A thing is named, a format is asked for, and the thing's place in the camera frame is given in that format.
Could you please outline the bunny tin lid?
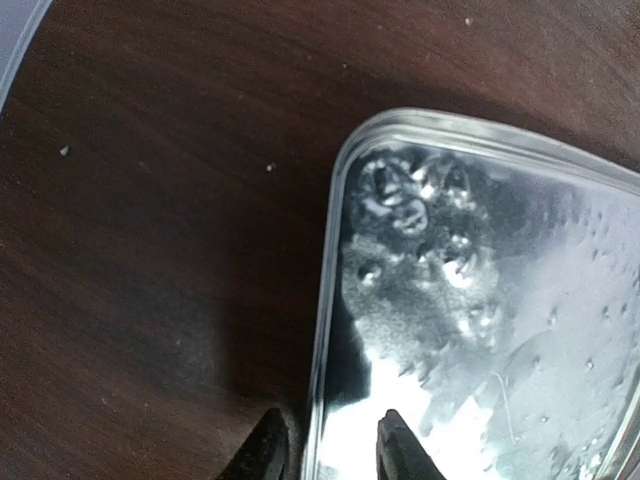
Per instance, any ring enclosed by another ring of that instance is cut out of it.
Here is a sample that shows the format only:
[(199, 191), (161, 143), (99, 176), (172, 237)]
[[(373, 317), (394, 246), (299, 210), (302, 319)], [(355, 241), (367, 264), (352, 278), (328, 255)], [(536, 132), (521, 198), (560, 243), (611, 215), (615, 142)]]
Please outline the bunny tin lid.
[(374, 479), (401, 418), (448, 479), (639, 475), (639, 175), (393, 109), (332, 175), (304, 479)]

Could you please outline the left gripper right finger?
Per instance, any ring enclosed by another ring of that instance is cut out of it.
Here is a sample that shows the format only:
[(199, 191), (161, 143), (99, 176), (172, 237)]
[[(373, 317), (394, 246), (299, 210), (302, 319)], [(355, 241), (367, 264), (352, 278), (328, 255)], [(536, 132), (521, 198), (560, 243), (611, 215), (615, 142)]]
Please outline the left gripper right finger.
[(376, 470), (379, 480), (445, 479), (395, 409), (389, 409), (378, 422)]

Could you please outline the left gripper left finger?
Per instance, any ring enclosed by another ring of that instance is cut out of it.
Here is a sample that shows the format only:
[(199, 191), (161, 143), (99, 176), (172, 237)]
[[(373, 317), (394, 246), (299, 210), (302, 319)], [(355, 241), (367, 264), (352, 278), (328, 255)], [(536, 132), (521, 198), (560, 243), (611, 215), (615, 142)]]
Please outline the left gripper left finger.
[(228, 479), (298, 479), (300, 427), (282, 407), (265, 411), (227, 464)]

